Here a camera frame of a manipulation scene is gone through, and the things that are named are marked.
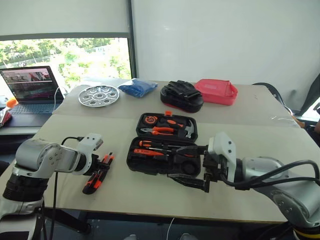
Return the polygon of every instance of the blue cloth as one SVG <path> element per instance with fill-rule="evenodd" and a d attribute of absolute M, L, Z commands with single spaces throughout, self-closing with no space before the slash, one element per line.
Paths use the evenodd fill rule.
<path fill-rule="evenodd" d="M 120 85 L 118 88 L 126 94 L 141 98 L 147 93 L 153 91 L 157 86 L 158 84 L 155 82 L 133 78 L 132 80 Z"/>

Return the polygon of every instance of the cable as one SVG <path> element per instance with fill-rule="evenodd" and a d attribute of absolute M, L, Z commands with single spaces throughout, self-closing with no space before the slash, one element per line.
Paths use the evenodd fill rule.
<path fill-rule="evenodd" d="M 66 93 L 68 93 L 67 89 L 65 87 L 62 86 L 62 88 L 65 90 Z M 54 105 L 53 105 L 53 110 L 52 112 L 54 112 L 54 110 L 56 109 L 56 96 L 57 96 L 57 92 L 58 90 L 60 89 L 60 86 L 58 86 L 55 90 L 55 93 L 54 93 Z"/>
<path fill-rule="evenodd" d="M 56 96 L 57 96 L 57 92 L 59 89 L 60 89 L 60 87 L 58 86 L 55 90 L 55 93 L 54 93 L 54 105 L 53 105 L 52 112 L 54 112 L 54 110 L 56 109 Z"/>
<path fill-rule="evenodd" d="M 53 239 L 54 236 L 54 227 L 55 227 L 55 218 L 56 218 L 56 203 L 57 203 L 57 187 L 58 187 L 58 172 L 55 172 L 54 179 L 54 194 L 53 194 L 53 207 L 52 207 L 52 218 L 51 218 L 51 230 L 50 230 L 50 238 Z"/>
<path fill-rule="evenodd" d="M 287 232 L 290 231 L 291 229 L 292 229 L 292 226 L 291 226 L 291 225 L 288 226 L 287 229 L 284 230 L 284 231 L 283 231 L 281 234 L 279 234 L 278 236 L 276 236 L 276 237 L 274 238 L 274 240 L 280 240 L 280 239 L 282 239 L 282 238 L 287 234 Z"/>
<path fill-rule="evenodd" d="M 76 139 L 76 140 L 78 140 L 78 138 L 76 138 L 75 136 L 67 136 L 65 139 L 63 139 L 63 141 L 61 142 L 61 145 L 65 144 L 65 142 L 66 142 L 68 139 Z"/>
<path fill-rule="evenodd" d="M 314 177 L 308 177 L 308 176 L 299 176 L 299 177 L 292 177 L 292 178 L 275 180 L 270 182 L 255 183 L 251 186 L 251 188 L 261 188 L 261 187 L 267 187 L 275 184 L 283 184 L 283 183 L 290 183 L 290 182 L 297 182 L 297 181 L 312 181 L 318 184 L 320 187 L 319 179 L 316 179 Z"/>
<path fill-rule="evenodd" d="M 275 176 L 279 173 L 282 173 L 288 169 L 300 166 L 300 165 L 306 165 L 306 164 L 310 164 L 312 165 L 313 169 L 314 169 L 314 175 L 316 179 L 320 179 L 320 173 L 319 173 L 319 168 L 318 165 L 311 160 L 300 160 L 300 161 L 295 161 L 289 164 L 286 164 L 282 167 L 279 167 L 273 171 L 270 171 L 266 174 L 263 174 L 261 176 L 257 176 L 257 177 L 253 177 L 250 180 L 246 180 L 246 181 L 240 181 L 240 182 L 231 182 L 228 180 L 223 180 L 227 185 L 232 186 L 232 187 L 236 187 L 236 188 L 249 188 L 251 185 L 255 184 L 255 183 L 261 183 L 263 180 L 268 179 L 272 176 Z"/>
<path fill-rule="evenodd" d="M 81 141 L 84 139 L 83 136 L 67 136 L 63 141 L 61 142 L 61 145 L 65 144 L 66 140 L 68 139 L 75 139 L 77 141 Z M 55 227 L 55 218 L 56 218 L 56 203 L 57 203 L 57 188 L 58 188 L 58 172 L 55 172 L 55 179 L 54 179 L 54 194 L 53 194 L 53 207 L 52 207 L 52 216 L 51 216 L 51 229 L 50 229 L 50 238 L 49 240 L 53 239 L 54 236 L 54 227 Z"/>
<path fill-rule="evenodd" d="M 42 215 L 42 231 L 43 231 L 43 240 L 47 240 L 47 229 L 46 229 L 46 218 L 45 218 L 45 200 L 42 201 L 41 206 L 41 215 Z"/>
<path fill-rule="evenodd" d="M 168 237 L 169 237 L 169 231 L 170 231 L 170 228 L 171 228 L 171 225 L 173 223 L 173 221 L 175 220 L 175 218 L 172 218 L 171 222 L 170 222 L 170 225 L 169 225 L 169 228 L 168 228 L 168 231 L 166 232 L 166 240 L 168 240 Z"/>
<path fill-rule="evenodd" d="M 221 174 L 220 177 L 221 177 L 221 180 L 229 186 L 231 186 L 230 183 L 231 184 L 233 183 L 231 181 L 228 181 L 224 174 Z M 314 177 L 300 176 L 300 177 L 292 177 L 292 178 L 269 181 L 269 182 L 255 183 L 255 184 L 248 185 L 246 187 L 249 189 L 255 189 L 255 188 L 262 188 L 262 187 L 272 186 L 272 185 L 276 185 L 276 184 L 283 184 L 283 183 L 290 183 L 290 182 L 297 182 L 297 181 L 313 181 L 320 186 L 319 179 L 314 178 Z"/>
<path fill-rule="evenodd" d="M 275 230 L 276 228 L 279 228 L 279 227 L 281 227 L 281 226 L 283 226 L 283 225 L 286 225 L 286 224 L 288 224 L 287 221 L 284 222 L 284 223 L 277 224 L 277 225 L 275 225 L 275 226 L 270 227 L 269 229 L 267 229 L 266 231 L 264 231 L 256 240 L 264 240 L 264 238 L 266 237 L 266 235 L 269 234 L 271 231 L 273 231 L 273 230 Z"/>

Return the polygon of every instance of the window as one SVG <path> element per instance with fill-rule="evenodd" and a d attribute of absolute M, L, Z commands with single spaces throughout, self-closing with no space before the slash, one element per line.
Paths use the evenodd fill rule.
<path fill-rule="evenodd" d="M 60 86 L 85 78 L 131 79 L 128 39 L 44 38 L 0 41 L 0 69 L 49 65 Z M 0 95 L 7 95 L 0 76 Z"/>

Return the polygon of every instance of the silver round tray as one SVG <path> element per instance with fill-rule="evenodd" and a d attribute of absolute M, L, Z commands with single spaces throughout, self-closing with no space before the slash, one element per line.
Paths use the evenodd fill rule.
<path fill-rule="evenodd" d="M 119 90 L 109 85 L 91 86 L 79 93 L 79 102 L 88 107 L 103 107 L 113 104 L 119 98 Z"/>

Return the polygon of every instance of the table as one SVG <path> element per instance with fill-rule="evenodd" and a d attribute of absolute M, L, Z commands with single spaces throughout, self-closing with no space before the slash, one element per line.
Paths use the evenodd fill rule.
<path fill-rule="evenodd" d="M 235 142 L 236 155 L 240 159 L 264 156 L 279 159 L 284 164 L 303 159 L 319 164 L 318 146 L 303 129 L 288 121 L 289 114 L 264 87 L 237 85 L 237 88 L 239 96 L 233 106 L 205 103 L 198 113 L 173 111 L 177 115 L 195 118 L 199 135 L 196 144 L 206 145 L 210 137 L 224 131 Z M 182 186 L 165 175 L 153 176 L 129 170 L 126 158 L 130 142 L 137 136 L 135 129 L 139 116 L 144 112 L 161 113 L 168 109 L 159 103 L 157 92 L 148 95 L 145 101 L 143 98 L 121 94 L 115 104 L 93 109 L 72 101 L 76 91 L 68 95 L 35 137 L 60 143 L 68 136 L 99 133 L 103 136 L 104 144 L 96 154 L 103 156 L 113 152 L 115 161 L 102 186 L 92 195 L 82 194 L 88 176 L 60 173 L 57 208 L 201 220 L 260 223 L 285 221 L 277 206 L 254 190 L 240 191 L 222 182 L 212 182 L 210 193 L 204 193 L 199 189 Z M 253 109 L 259 111 L 254 117 Z M 273 115 L 282 116 L 284 124 L 280 123 L 281 119 L 269 118 Z M 77 143 L 68 140 L 66 144 L 75 147 Z M 0 192 L 5 189 L 11 170 L 12 165 L 0 177 Z M 308 167 L 295 168 L 293 171 L 313 176 L 312 169 Z M 53 183 L 52 177 L 44 195 L 48 207 L 53 205 Z"/>
<path fill-rule="evenodd" d="M 0 128 L 1 135 L 34 135 L 41 127 L 39 126 L 21 126 L 21 127 L 2 127 Z"/>
<path fill-rule="evenodd" d="M 105 84 L 117 86 L 115 80 Z M 200 111 L 186 113 L 164 105 L 160 101 L 160 90 L 168 82 L 158 81 L 158 87 L 143 98 L 136 98 L 120 92 L 117 102 L 104 109 L 83 107 L 78 102 L 79 93 L 86 85 L 73 89 L 53 113 L 73 116 L 96 116 L 120 119 L 139 119 L 144 113 L 164 113 L 169 110 L 175 115 L 195 118 L 197 123 L 240 124 L 299 128 L 288 111 L 271 95 L 265 86 L 235 85 L 238 96 L 231 106 L 205 102 Z"/>
<path fill-rule="evenodd" d="M 176 216 L 192 219 L 218 219 L 252 222 L 281 222 L 285 218 L 265 196 L 254 190 L 239 191 L 222 182 L 211 183 L 210 193 L 184 187 L 164 175 L 147 175 L 130 171 L 126 164 L 127 151 L 136 136 L 135 119 L 94 116 L 53 115 L 35 135 L 52 142 L 67 136 L 84 136 L 89 132 L 103 135 L 100 156 L 115 154 L 115 161 L 93 195 L 82 194 L 87 176 L 61 173 L 59 176 L 57 207 L 98 212 Z M 234 124 L 198 123 L 198 145 L 205 145 L 217 132 L 225 131 L 237 146 L 237 157 L 268 156 L 284 164 L 310 159 L 319 162 L 320 149 L 303 129 L 293 127 L 248 126 Z M 75 147 L 72 140 L 67 142 Z M 312 175 L 308 167 L 294 169 L 301 175 Z M 1 176 L 5 183 L 11 167 Z M 45 192 L 45 204 L 53 205 L 53 181 Z M 5 188 L 0 185 L 0 192 Z"/>

